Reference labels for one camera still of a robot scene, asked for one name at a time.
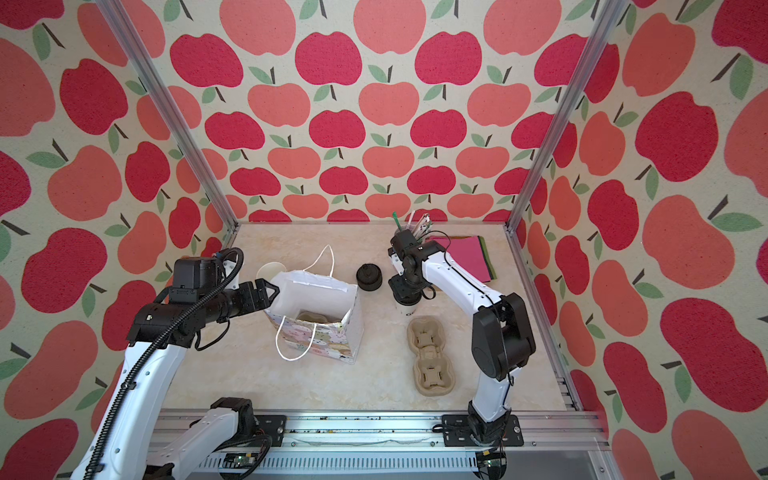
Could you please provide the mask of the white paper coffee cup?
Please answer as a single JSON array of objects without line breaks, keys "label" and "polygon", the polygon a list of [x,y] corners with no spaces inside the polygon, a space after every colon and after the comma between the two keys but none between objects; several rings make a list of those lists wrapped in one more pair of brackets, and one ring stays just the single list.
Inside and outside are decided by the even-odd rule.
[{"label": "white paper coffee cup", "polygon": [[401,315],[403,315],[406,318],[409,318],[415,313],[418,307],[418,302],[413,302],[413,301],[406,302],[406,303],[397,302],[396,307],[397,307],[397,311]]}]

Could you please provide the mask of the animal print paper gift bag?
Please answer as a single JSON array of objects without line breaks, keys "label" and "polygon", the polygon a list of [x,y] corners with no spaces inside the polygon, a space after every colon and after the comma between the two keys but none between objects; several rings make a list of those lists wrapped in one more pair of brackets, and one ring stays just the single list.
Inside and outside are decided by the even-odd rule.
[{"label": "animal print paper gift bag", "polygon": [[330,257],[326,274],[301,270],[283,271],[270,282],[279,294],[265,310],[276,328],[274,344],[279,357],[298,362],[312,354],[353,364],[358,356],[364,320],[357,285],[335,277],[335,253],[327,245],[317,256]]}]

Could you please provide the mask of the single pulp cup carrier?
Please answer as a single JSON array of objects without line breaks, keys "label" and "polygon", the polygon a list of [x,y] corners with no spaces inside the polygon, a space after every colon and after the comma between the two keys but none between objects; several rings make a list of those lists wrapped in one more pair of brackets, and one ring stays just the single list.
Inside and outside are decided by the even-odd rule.
[{"label": "single pulp cup carrier", "polygon": [[317,323],[317,324],[328,324],[332,323],[333,320],[326,315],[310,312],[310,311],[301,311],[297,317],[297,320],[308,322],[308,323]]}]

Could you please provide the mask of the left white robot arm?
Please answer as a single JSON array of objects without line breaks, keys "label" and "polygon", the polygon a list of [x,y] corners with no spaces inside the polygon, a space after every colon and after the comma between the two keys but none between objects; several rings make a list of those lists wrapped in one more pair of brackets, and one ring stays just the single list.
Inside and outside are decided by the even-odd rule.
[{"label": "left white robot arm", "polygon": [[203,418],[160,451],[150,440],[170,384],[197,334],[210,323],[267,309],[279,295],[257,279],[236,289],[219,285],[196,304],[153,302],[129,333],[119,384],[75,479],[186,479],[212,453],[253,444],[236,478],[260,467],[275,439],[259,425],[248,399],[222,397]]}]

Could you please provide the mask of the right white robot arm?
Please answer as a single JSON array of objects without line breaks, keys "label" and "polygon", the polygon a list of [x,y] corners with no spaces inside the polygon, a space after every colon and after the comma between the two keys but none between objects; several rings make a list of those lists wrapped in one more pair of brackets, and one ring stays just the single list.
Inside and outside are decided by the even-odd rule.
[{"label": "right white robot arm", "polygon": [[399,307],[414,312],[426,298],[425,290],[436,287],[472,321],[471,353],[480,376],[468,405],[469,429],[476,444],[499,444],[510,417],[509,393],[536,351],[524,301],[516,293],[503,295],[484,285],[444,246],[419,240],[408,229],[392,237],[388,254],[397,271],[389,286]]}]

